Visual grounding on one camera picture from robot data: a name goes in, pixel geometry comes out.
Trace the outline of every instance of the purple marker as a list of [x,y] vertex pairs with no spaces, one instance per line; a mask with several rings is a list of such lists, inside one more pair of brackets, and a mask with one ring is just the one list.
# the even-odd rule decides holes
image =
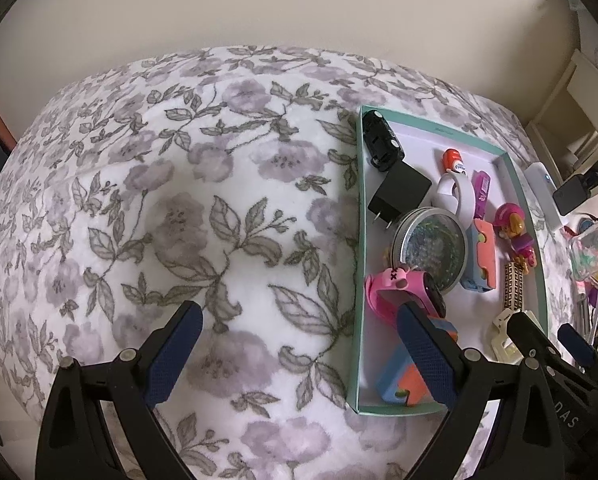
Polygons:
[[488,202],[488,192],[490,190],[490,175],[485,171],[477,171],[474,178],[474,196],[475,208],[474,218],[483,220],[486,216],[486,204]]

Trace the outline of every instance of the metal lid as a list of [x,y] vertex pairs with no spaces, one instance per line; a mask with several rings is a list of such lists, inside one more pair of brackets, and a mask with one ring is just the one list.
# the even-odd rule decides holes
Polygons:
[[411,211],[397,226],[391,265],[428,271],[441,292],[448,292],[465,270],[468,240],[455,215],[438,207]]

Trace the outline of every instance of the mint green box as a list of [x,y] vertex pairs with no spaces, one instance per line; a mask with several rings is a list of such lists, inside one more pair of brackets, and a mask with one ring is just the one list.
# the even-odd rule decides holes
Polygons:
[[[526,219],[530,219],[531,216],[527,202],[525,200],[523,189],[521,187],[521,183],[519,182],[516,170],[514,169],[514,165],[512,164],[512,160],[508,153],[506,153],[500,147],[493,146],[492,144],[485,142],[484,140],[478,139],[477,137],[466,134],[464,132],[460,132],[453,128],[433,123],[432,121],[424,120],[403,112],[396,112],[394,110],[388,110],[386,108],[371,107],[367,105],[362,105],[362,107],[360,108],[359,118],[357,120],[357,160],[359,170],[359,249],[357,257],[359,262],[356,276],[357,296],[355,299],[355,331],[353,335],[351,369],[348,381],[348,397],[346,400],[348,401],[348,404],[352,407],[352,409],[354,409],[357,413],[360,413],[362,415],[424,415],[426,413],[434,413],[443,410],[445,409],[445,406],[434,401],[422,402],[416,406],[411,407],[399,406],[397,404],[388,404],[386,402],[383,402],[378,396],[378,394],[376,395],[378,400],[374,400],[372,402],[368,402],[367,400],[360,398],[360,392],[363,388],[365,388],[365,397],[369,396],[368,392],[370,391],[370,389],[375,388],[374,384],[366,384],[365,386],[362,386],[360,384],[360,379],[363,375],[362,358],[364,356],[364,351],[372,351],[373,345],[383,344],[383,340],[375,342],[362,340],[362,334],[364,333],[364,323],[367,322],[366,316],[373,316],[373,314],[369,310],[365,309],[364,278],[367,272],[366,256],[368,251],[382,252],[384,250],[384,247],[367,247],[366,228],[368,213],[367,200],[365,197],[367,182],[364,170],[368,166],[368,162],[366,161],[368,156],[362,136],[361,117],[369,110],[378,110],[389,123],[393,123],[393,126],[394,123],[403,124],[404,126],[411,126],[418,130],[422,130],[423,132],[427,132],[430,136],[439,136],[439,138],[435,140],[439,140],[447,148],[456,147],[457,144],[461,144],[464,145],[464,149],[466,150],[473,150],[477,152],[481,151],[490,154],[492,158],[496,158],[501,168],[504,168],[504,171],[509,174],[509,179],[511,180],[514,192],[516,193],[518,199],[517,203],[523,208],[526,215]],[[409,153],[408,145],[404,145],[404,148],[406,151],[405,160],[409,161],[409,156],[412,156],[412,153]],[[536,233],[534,231],[532,221],[526,222],[526,230],[536,240]],[[546,290],[543,278],[543,267],[541,265],[541,254],[538,250],[536,250],[536,256],[538,265],[532,270],[532,272],[534,273],[534,280],[536,283],[536,298],[538,300],[538,304],[536,306],[536,314],[538,314],[538,319],[541,323],[543,331],[547,333],[548,309],[546,300]],[[484,341],[484,343],[490,345],[490,341]]]

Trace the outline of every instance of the toy figurine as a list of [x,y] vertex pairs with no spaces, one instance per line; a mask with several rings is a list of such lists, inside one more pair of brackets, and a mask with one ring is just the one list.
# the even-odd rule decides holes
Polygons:
[[530,268],[537,266],[537,258],[534,239],[525,232],[524,210],[517,204],[506,202],[496,210],[492,224],[499,228],[499,236],[510,241],[512,260],[521,266],[524,274],[529,274]]

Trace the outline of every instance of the blue gripper pad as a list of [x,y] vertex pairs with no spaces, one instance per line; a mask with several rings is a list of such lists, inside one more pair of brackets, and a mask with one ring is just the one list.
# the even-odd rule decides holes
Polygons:
[[580,366],[583,368],[594,366],[594,349],[578,334],[570,323],[559,327],[557,338]]
[[186,314],[170,333],[170,337],[148,368],[144,400],[150,409],[170,397],[177,378],[201,335],[203,325],[204,316],[201,307],[190,301]]
[[400,306],[397,312],[397,333],[410,352],[432,398],[451,410],[457,400],[454,372],[426,329],[405,305]]

